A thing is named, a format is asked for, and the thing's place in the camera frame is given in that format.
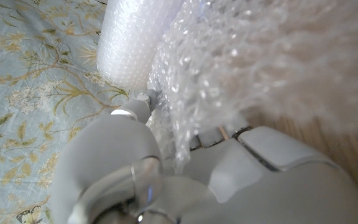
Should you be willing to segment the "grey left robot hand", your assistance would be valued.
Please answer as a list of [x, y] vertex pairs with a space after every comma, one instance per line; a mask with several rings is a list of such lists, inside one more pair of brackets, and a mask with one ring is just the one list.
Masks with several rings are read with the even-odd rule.
[[335, 162], [237, 117], [191, 140], [181, 174], [164, 168], [146, 90], [87, 125], [53, 174], [55, 223], [358, 223], [358, 188]]

